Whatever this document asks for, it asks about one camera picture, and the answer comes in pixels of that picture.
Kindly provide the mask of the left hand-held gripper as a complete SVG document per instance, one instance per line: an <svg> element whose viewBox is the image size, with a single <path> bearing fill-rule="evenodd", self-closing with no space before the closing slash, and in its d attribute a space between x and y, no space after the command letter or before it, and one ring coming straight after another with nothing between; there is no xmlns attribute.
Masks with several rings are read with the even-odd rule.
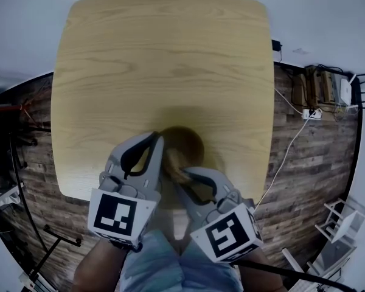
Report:
<svg viewBox="0 0 365 292"><path fill-rule="evenodd" d="M161 200L159 179L164 138L152 131L117 145L91 192L88 229L118 248L139 252L145 230ZM143 160L142 169L133 168ZM130 180L118 177L130 177Z"/></svg>

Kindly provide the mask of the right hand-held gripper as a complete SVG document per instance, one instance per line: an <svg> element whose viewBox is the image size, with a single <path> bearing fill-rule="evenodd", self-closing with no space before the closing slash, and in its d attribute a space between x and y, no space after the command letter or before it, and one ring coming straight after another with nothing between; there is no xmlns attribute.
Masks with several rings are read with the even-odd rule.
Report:
<svg viewBox="0 0 365 292"><path fill-rule="evenodd" d="M182 171L189 181L174 187L192 221L190 237L211 261L232 263L263 245L254 203L225 174L205 167Z"/></svg>

